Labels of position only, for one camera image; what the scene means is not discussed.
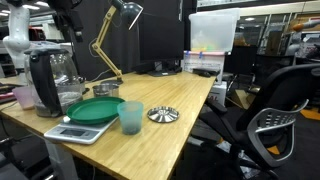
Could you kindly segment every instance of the table leg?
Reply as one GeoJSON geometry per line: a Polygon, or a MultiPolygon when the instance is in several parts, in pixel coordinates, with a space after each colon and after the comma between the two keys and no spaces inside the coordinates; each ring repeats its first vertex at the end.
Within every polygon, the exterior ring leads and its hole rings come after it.
{"type": "Polygon", "coordinates": [[[66,150],[45,140],[49,153],[49,158],[54,171],[60,180],[78,180],[77,171],[73,162],[72,155],[66,150]]]}

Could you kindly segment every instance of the wooden table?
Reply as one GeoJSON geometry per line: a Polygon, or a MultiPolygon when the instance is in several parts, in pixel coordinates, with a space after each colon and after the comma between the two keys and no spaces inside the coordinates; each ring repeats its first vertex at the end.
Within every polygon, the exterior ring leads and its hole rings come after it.
{"type": "MultiPolygon", "coordinates": [[[[120,98],[144,104],[141,132],[123,135],[120,123],[116,121],[92,145],[56,143],[118,179],[168,179],[215,77],[205,78],[188,72],[166,77],[126,74],[123,81],[120,98]],[[157,106],[175,108],[180,113],[179,119],[167,124],[150,121],[146,114],[157,106]]],[[[89,83],[86,87],[91,89],[99,83],[89,83]]],[[[92,96],[91,89],[84,99],[92,96]]],[[[41,136],[61,119],[38,117],[34,110],[23,111],[18,104],[2,114],[41,136]]]]}

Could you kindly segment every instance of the scale display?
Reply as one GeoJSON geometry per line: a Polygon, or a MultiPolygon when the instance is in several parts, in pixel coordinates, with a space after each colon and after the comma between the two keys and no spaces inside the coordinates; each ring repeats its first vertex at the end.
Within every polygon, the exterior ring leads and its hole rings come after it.
{"type": "Polygon", "coordinates": [[[60,124],[47,131],[44,134],[44,137],[80,144],[92,144],[116,121],[116,119],[117,118],[108,123],[83,125],[74,123],[65,117],[60,124]]]}

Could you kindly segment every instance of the lamp head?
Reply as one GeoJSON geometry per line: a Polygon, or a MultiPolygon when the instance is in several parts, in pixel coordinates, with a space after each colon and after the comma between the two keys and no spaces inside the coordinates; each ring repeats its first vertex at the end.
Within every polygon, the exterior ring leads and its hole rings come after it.
{"type": "Polygon", "coordinates": [[[143,10],[137,3],[124,3],[122,0],[112,0],[112,5],[120,11],[121,18],[129,25],[129,30],[135,24],[143,10]]]}

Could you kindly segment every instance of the metal ashtray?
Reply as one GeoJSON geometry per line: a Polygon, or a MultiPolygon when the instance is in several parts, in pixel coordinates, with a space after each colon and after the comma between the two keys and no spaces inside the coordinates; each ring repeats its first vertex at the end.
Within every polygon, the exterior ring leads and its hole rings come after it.
{"type": "Polygon", "coordinates": [[[113,96],[119,97],[119,85],[99,84],[92,87],[94,97],[113,96]]]}
{"type": "Polygon", "coordinates": [[[152,121],[168,123],[177,120],[179,118],[179,112],[171,107],[160,106],[150,109],[147,116],[152,121]]]}

